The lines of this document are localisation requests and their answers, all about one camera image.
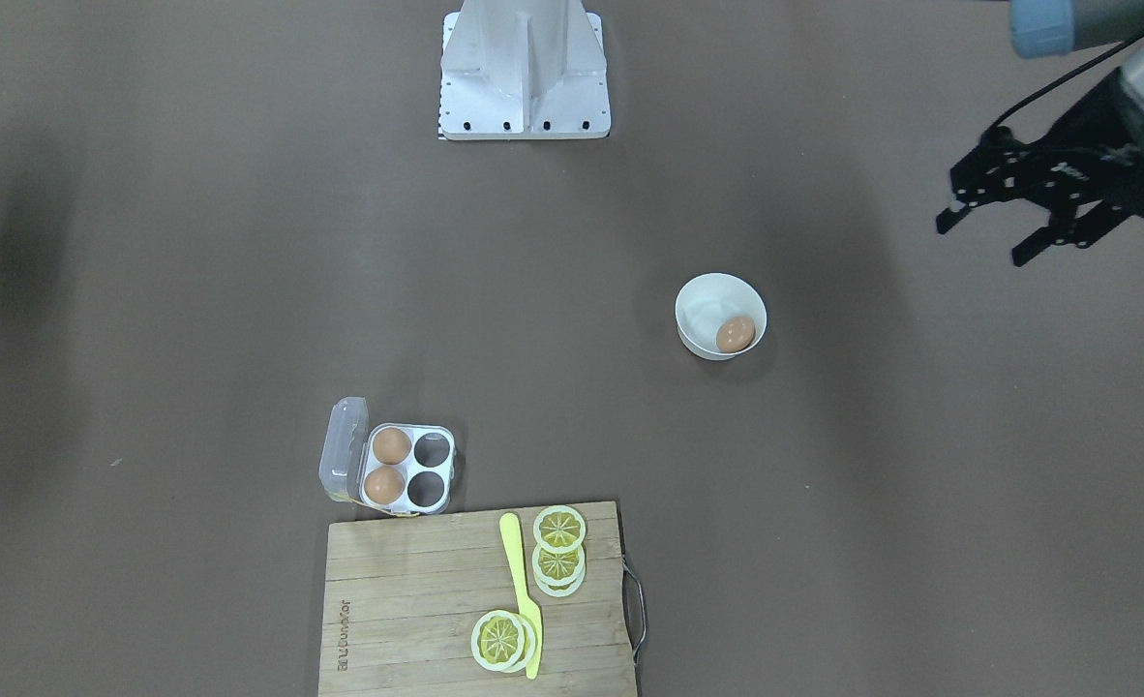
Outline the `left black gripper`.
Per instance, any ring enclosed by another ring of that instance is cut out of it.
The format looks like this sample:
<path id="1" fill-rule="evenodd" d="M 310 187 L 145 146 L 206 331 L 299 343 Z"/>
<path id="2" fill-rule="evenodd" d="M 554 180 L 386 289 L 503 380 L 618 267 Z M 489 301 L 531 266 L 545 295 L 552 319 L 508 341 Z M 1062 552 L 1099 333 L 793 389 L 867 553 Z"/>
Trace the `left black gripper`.
<path id="1" fill-rule="evenodd" d="M 1018 199 L 1050 217 L 1011 248 L 1012 266 L 1050 247 L 1099 241 L 1104 217 L 1095 209 L 1077 216 L 1087 204 L 1144 220 L 1144 100 L 1125 72 L 1112 71 L 1040 138 L 1019 140 L 1007 125 L 984 130 L 952 169 L 952 201 L 936 216 L 936 232 L 950 233 L 984 204 Z"/>

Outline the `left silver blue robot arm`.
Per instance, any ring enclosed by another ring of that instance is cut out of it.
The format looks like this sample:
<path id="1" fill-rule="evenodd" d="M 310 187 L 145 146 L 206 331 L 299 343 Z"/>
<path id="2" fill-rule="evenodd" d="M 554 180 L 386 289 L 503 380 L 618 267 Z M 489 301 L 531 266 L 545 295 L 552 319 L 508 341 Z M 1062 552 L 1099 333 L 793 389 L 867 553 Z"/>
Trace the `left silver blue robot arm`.
<path id="1" fill-rule="evenodd" d="M 1044 136 L 1022 141 L 998 116 L 950 168 L 939 233 L 984 204 L 1023 199 L 1048 212 L 1011 250 L 1011 263 L 1025 266 L 1052 246 L 1086 250 L 1129 217 L 1144 220 L 1144 1 L 1012 1 L 1009 27 L 1014 52 L 1028 60 L 1099 48 L 1073 76 L 1125 54 Z"/>

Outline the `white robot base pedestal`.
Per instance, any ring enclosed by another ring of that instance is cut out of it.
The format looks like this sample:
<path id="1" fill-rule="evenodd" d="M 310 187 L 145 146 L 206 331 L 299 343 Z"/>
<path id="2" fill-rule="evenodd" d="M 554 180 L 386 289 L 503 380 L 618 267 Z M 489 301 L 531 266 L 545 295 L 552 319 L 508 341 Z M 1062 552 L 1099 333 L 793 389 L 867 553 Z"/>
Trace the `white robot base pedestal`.
<path id="1" fill-rule="evenodd" d="M 445 15 L 437 134 L 451 141 L 604 138 L 606 40 L 581 1 L 466 1 Z"/>

